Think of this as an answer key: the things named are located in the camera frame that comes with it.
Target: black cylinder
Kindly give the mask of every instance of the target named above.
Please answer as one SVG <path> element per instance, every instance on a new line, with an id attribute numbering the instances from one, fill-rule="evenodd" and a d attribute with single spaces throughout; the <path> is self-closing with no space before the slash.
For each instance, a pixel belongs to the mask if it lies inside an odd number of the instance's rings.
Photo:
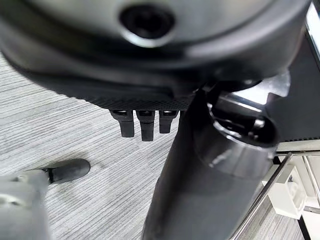
<path id="1" fill-rule="evenodd" d="M 256 140 L 232 136 L 215 122 L 200 93 L 155 186 L 143 240 L 226 240 L 233 233 L 272 165 L 278 135 L 271 121 L 269 137 Z"/>

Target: gray carpet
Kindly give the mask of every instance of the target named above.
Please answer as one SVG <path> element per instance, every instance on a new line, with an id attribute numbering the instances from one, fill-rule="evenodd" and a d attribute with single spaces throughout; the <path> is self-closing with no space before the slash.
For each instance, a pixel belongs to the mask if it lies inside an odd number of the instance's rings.
<path id="1" fill-rule="evenodd" d="M 55 240 L 139 239 L 177 127 L 178 118 L 170 134 L 159 134 L 156 118 L 154 141 L 142 142 L 136 120 L 135 137 L 122 138 L 109 111 L 31 83 L 0 55 L 0 175 L 68 158 L 85 158 L 92 166 L 82 179 L 49 187 Z M 242 239 L 303 237 L 297 221 L 276 215 L 266 201 Z"/>

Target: white plastic part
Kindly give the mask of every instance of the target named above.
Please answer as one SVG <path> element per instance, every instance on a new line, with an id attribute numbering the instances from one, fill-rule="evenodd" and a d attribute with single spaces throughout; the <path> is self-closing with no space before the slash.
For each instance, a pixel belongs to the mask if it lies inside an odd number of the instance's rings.
<path id="1" fill-rule="evenodd" d="M 277 167 L 278 165 L 272 166 L 264 177 L 262 180 L 264 186 Z M 268 196 L 277 214 L 300 219 L 306 206 L 307 193 L 294 165 L 284 167 L 283 173 L 270 189 Z"/>

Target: metal frame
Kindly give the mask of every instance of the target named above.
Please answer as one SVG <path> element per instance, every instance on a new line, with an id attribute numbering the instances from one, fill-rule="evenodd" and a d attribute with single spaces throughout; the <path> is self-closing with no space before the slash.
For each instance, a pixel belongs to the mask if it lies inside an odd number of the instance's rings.
<path id="1" fill-rule="evenodd" d="M 240 225 L 237 227 L 235 232 L 232 234 L 232 236 L 229 238 L 229 240 L 238 240 L 242 233 L 247 229 L 248 225 L 253 220 L 255 214 L 259 210 L 260 206 L 266 199 L 270 189 L 275 184 L 275 182 L 278 180 L 279 176 L 284 170 L 284 167 L 289 163 L 292 156 L 302 156 L 302 159 L 304 161 L 304 165 L 307 169 L 309 178 L 311 180 L 314 192 L 317 197 L 317 201 L 320 205 L 320 185 L 317 182 L 317 179 L 315 177 L 314 171 L 312 169 L 312 166 L 310 164 L 309 156 L 320 156 L 320 151 L 297 151 L 297 152 L 279 152 L 277 156 L 285 156 L 279 167 L 276 169 L 270 180 L 267 182 L 267 184 L 263 187 L 261 192 L 259 193 L 258 197 L 253 202 L 252 206 L 250 207 L 248 213 L 245 215 L 243 221 L 240 223 Z M 316 207 L 310 207 L 306 206 L 304 208 L 304 211 L 311 212 L 315 214 L 320 214 L 320 208 Z"/>

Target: black panel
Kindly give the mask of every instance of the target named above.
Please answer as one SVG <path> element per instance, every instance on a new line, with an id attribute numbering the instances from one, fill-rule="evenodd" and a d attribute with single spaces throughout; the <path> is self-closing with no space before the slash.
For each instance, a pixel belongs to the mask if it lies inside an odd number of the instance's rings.
<path id="1" fill-rule="evenodd" d="M 291 88 L 288 97 L 273 102 L 268 114 L 279 127 L 281 140 L 320 139 L 319 60 L 309 36 L 290 67 Z"/>

